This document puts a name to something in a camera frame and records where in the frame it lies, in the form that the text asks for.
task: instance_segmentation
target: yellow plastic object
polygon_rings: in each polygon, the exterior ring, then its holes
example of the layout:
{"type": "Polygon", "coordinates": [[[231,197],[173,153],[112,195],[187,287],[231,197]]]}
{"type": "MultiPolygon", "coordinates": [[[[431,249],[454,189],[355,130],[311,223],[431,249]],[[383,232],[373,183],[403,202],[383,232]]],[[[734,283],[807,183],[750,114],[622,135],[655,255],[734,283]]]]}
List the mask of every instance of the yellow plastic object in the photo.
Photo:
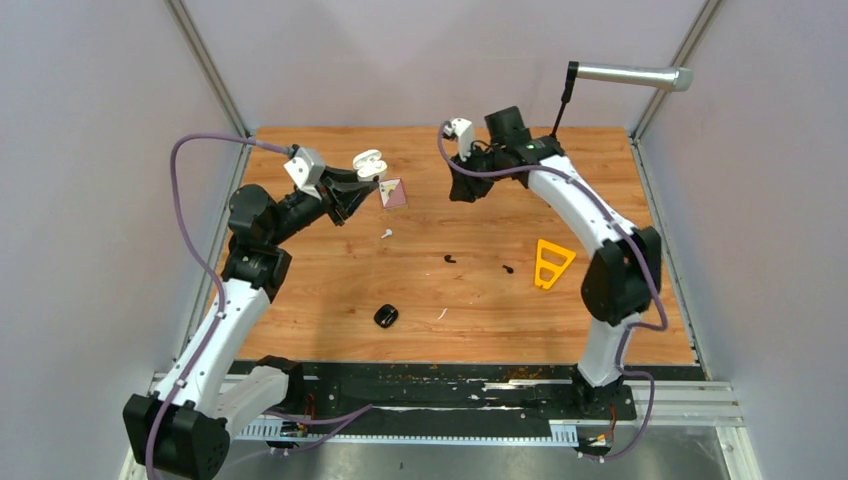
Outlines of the yellow plastic object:
{"type": "Polygon", "coordinates": [[[559,277],[562,276],[562,272],[571,265],[571,262],[574,261],[575,257],[577,257],[577,254],[571,250],[540,238],[539,243],[536,244],[536,278],[534,281],[536,286],[541,287],[542,290],[550,290],[559,277]],[[564,262],[558,265],[544,260],[542,258],[542,252],[545,250],[562,257],[564,262]],[[542,280],[542,270],[548,270],[553,273],[550,280],[542,280]]]}

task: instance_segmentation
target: gray wall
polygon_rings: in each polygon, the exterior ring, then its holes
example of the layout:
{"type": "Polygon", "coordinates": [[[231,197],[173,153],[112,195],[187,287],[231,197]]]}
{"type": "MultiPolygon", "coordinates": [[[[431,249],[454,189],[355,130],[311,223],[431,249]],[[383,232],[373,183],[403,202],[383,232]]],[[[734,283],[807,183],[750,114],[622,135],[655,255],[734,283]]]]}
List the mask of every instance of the gray wall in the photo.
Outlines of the gray wall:
{"type": "MultiPolygon", "coordinates": [[[[162,1],[5,0],[0,65],[0,476],[117,478],[123,404],[177,350],[200,279],[168,153],[227,123],[162,1]]],[[[207,250],[234,152],[181,159],[207,250]]]]}
{"type": "Polygon", "coordinates": [[[725,2],[644,142],[707,364],[765,478],[845,478],[848,3],[725,2]]]}
{"type": "MultiPolygon", "coordinates": [[[[665,66],[704,0],[186,0],[248,124],[553,123],[569,60],[665,66]]],[[[566,124],[635,126],[647,88],[578,84],[566,124]]]]}

